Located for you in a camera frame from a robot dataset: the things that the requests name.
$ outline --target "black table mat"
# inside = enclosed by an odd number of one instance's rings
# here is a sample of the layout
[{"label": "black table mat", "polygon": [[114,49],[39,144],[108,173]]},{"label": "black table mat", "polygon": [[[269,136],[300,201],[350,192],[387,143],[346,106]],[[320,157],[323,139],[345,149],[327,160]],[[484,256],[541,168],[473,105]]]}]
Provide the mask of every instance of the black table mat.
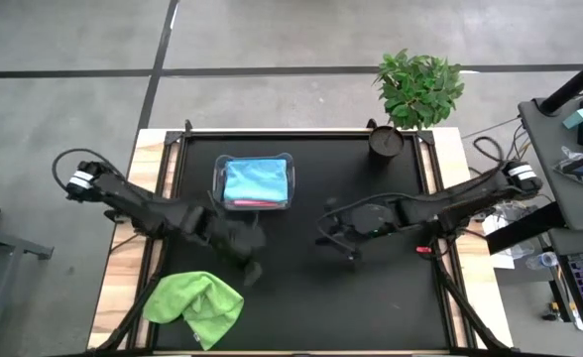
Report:
[{"label": "black table mat", "polygon": [[[214,161],[220,155],[289,153],[295,195],[285,211],[262,211],[268,235],[261,253],[263,277],[251,288],[242,275],[205,247],[173,242],[167,272],[208,271],[237,290],[245,306],[215,350],[416,350],[447,348],[432,267],[415,252],[422,237],[382,238],[363,247],[363,262],[347,269],[335,250],[313,245],[314,221],[328,197],[340,204],[400,191],[422,193],[414,136],[386,170],[372,172],[364,135],[245,140],[202,137],[187,144],[178,196],[208,201]],[[192,331],[178,319],[157,328],[156,348],[199,350]]]}]

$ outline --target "green towel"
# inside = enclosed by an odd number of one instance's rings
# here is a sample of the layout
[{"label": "green towel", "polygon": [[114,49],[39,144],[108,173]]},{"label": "green towel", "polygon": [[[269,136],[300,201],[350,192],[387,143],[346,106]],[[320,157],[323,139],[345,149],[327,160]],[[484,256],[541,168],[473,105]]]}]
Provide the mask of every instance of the green towel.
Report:
[{"label": "green towel", "polygon": [[232,327],[243,308],[243,297],[206,272],[173,274],[160,280],[144,305],[144,318],[169,323],[179,315],[208,350]]}]

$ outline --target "potted plant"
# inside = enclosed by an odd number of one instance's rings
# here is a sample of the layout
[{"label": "potted plant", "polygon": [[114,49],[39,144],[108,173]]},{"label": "potted plant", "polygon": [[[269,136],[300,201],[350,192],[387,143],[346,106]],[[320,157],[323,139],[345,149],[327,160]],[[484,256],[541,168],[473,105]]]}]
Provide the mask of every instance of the potted plant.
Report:
[{"label": "potted plant", "polygon": [[374,84],[382,87],[380,99],[389,114],[389,123],[377,127],[369,136],[369,147],[375,156],[390,159],[400,153],[404,138],[400,129],[427,128],[448,118],[454,101],[463,93],[459,80],[459,64],[431,56],[409,58],[407,50],[394,57],[384,55]]}]

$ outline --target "black floor stripe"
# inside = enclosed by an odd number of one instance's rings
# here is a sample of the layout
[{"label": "black floor stripe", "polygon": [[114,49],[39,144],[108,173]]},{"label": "black floor stripe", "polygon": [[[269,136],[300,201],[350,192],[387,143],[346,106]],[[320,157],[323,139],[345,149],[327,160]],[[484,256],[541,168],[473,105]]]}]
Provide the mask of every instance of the black floor stripe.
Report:
[{"label": "black floor stripe", "polygon": [[[330,66],[284,66],[284,67],[224,67],[224,68],[171,68],[162,69],[166,58],[170,31],[162,36],[153,69],[100,69],[100,70],[24,70],[0,71],[0,78],[82,78],[82,77],[143,77],[150,76],[147,99],[154,98],[160,77],[193,76],[267,76],[267,75],[329,75],[329,74],[375,74],[374,65],[330,65]],[[566,64],[477,64],[463,65],[462,70],[481,73],[578,71],[583,63]]]},{"label": "black floor stripe", "polygon": [[151,112],[153,111],[153,103],[155,102],[155,95],[157,94],[157,87],[160,84],[160,77],[162,76],[162,68],[164,67],[164,59],[168,51],[169,42],[171,41],[171,33],[173,31],[173,22],[176,16],[176,8],[179,0],[171,0],[169,9],[164,19],[164,28],[162,29],[162,36],[160,44],[157,47],[157,54],[155,55],[155,64],[153,65],[153,73],[149,80],[149,86],[146,89],[146,96],[144,97],[144,104],[142,104],[142,112],[140,113],[140,120],[137,124],[137,130],[146,129],[149,127],[151,120]]},{"label": "black floor stripe", "polygon": [[151,69],[0,70],[0,78],[104,78],[144,77]]},{"label": "black floor stripe", "polygon": [[[568,64],[483,64],[462,65],[462,70],[481,73],[578,71],[583,63]],[[162,76],[268,76],[268,75],[328,75],[328,74],[375,74],[374,65],[359,66],[286,66],[286,67],[225,67],[225,68],[172,68],[164,69]]]}]

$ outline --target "table leg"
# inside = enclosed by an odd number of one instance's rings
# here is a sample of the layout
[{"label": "table leg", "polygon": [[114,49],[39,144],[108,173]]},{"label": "table leg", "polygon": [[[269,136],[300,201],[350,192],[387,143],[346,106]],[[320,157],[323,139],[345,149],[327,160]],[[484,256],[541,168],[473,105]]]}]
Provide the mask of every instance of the table leg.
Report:
[{"label": "table leg", "polygon": [[[540,243],[540,249],[542,252],[553,252],[551,248],[544,239],[544,235],[538,237],[538,242]],[[560,280],[560,267],[550,267],[548,268],[551,273],[551,280],[549,281],[549,288],[551,289],[551,294],[553,299],[558,305],[558,311],[560,311],[560,318],[564,322],[572,322],[574,320],[573,311],[569,305],[569,295],[567,293],[567,286]]]},{"label": "table leg", "polygon": [[538,209],[514,223],[486,236],[490,254],[499,253],[551,228],[564,227],[565,221],[557,202]]}]

